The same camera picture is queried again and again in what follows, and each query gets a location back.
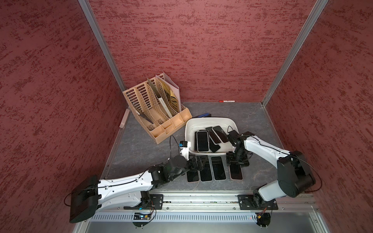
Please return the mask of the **small phone pink case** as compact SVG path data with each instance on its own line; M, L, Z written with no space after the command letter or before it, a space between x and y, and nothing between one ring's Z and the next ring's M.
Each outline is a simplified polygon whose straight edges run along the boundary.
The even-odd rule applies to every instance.
M232 180L242 180L242 169L239 164L230 164L229 165L230 177Z

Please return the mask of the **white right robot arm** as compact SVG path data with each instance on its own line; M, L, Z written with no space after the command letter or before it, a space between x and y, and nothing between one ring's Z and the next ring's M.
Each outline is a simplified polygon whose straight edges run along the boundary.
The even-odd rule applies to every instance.
M299 151L288 151L275 147L251 132L239 134L235 130L228 132L229 142L235 148L226 153L226 163L231 175L250 165L253 154L260 156L277 169L277 180L265 184L253 191L246 199L249 209L269 208L275 199L295 198L316 184L311 165Z

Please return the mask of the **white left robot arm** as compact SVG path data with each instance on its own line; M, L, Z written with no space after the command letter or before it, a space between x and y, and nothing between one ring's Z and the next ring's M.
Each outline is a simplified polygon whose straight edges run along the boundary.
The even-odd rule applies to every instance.
M161 188L189 171L201 171L204 165L197 156L186 159L177 155L137 175L110 180L90 176L71 192L69 222L82 222L97 212L114 207L147 207L150 202L146 197L148 191Z

